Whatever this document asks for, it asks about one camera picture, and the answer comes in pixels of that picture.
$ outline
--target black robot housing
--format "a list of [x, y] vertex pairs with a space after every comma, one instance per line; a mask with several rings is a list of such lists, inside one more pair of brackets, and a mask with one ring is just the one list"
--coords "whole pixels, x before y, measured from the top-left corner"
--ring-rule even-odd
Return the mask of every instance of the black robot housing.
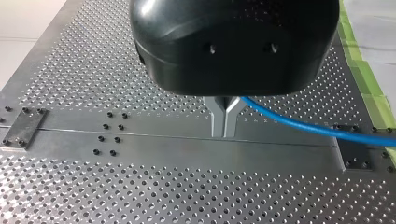
[[317, 76], [338, 0], [132, 0], [136, 49], [163, 89], [279, 95]]

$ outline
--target perforated aluminum table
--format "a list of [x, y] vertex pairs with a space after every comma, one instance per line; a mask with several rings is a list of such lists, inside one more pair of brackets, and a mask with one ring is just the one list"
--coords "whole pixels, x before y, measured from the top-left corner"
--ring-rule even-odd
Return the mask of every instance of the perforated aluminum table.
[[[249, 107], [235, 138], [212, 138], [201, 97], [146, 75], [128, 20], [127, 0], [68, 0], [1, 91], [1, 139], [22, 107], [48, 110], [27, 150], [0, 152], [3, 223], [396, 223], [382, 148], [372, 171], [345, 170], [334, 139]], [[308, 87], [255, 99], [371, 132], [338, 36]]]

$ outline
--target blue hose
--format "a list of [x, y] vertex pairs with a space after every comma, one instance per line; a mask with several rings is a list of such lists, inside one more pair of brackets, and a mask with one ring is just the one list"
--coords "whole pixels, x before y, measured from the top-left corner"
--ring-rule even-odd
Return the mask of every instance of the blue hose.
[[330, 137], [337, 137], [348, 141], [354, 141], [363, 144], [377, 145], [381, 147], [396, 147], [396, 138], [379, 137], [379, 136], [372, 136], [372, 135], [359, 134], [359, 133], [349, 133], [335, 129], [323, 128], [318, 125], [307, 124], [300, 122], [298, 120], [288, 119], [283, 116], [280, 116], [277, 113], [274, 113], [271, 110], [268, 110], [267, 108], [258, 105], [256, 102], [254, 102], [253, 100], [251, 100], [246, 96], [242, 97], [242, 100], [245, 103], [247, 103], [247, 105], [253, 107], [253, 109], [258, 110], [264, 116], [276, 120], [279, 123], [289, 125], [290, 127], [296, 129], [300, 129], [310, 133], [318, 133]]

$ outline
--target green tape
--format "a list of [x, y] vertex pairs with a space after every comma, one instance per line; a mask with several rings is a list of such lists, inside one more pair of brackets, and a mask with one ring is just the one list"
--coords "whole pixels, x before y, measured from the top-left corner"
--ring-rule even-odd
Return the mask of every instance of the green tape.
[[393, 164], [396, 165], [396, 147], [385, 147], [387, 150], [388, 154], [390, 155], [390, 158], [393, 161]]
[[396, 121], [386, 96], [362, 94], [364, 104], [369, 112], [370, 119], [378, 129], [396, 128]]
[[[361, 51], [353, 35], [343, 0], [340, 0], [338, 34], [341, 38], [347, 65], [355, 78], [373, 125], [379, 129], [396, 128], [396, 120], [388, 99], [381, 91], [370, 65], [361, 57]], [[396, 165], [396, 148], [386, 147], [386, 149]]]

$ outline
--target screw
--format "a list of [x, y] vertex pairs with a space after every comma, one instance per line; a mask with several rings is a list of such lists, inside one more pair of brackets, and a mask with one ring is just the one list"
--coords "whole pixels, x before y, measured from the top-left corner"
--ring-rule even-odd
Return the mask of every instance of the screw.
[[381, 157], [386, 159], [389, 156], [389, 154], [387, 152], [383, 152], [381, 153]]
[[387, 171], [388, 171], [389, 173], [393, 173], [393, 171], [394, 171], [394, 168], [393, 168], [393, 167], [391, 167], [391, 166], [388, 166], [388, 167], [387, 167]]
[[350, 163], [352, 163], [352, 162], [351, 161], [346, 161], [346, 167], [349, 167]]
[[363, 163], [363, 168], [367, 168], [367, 167], [369, 167], [369, 162], [368, 161], [365, 161], [364, 163]]

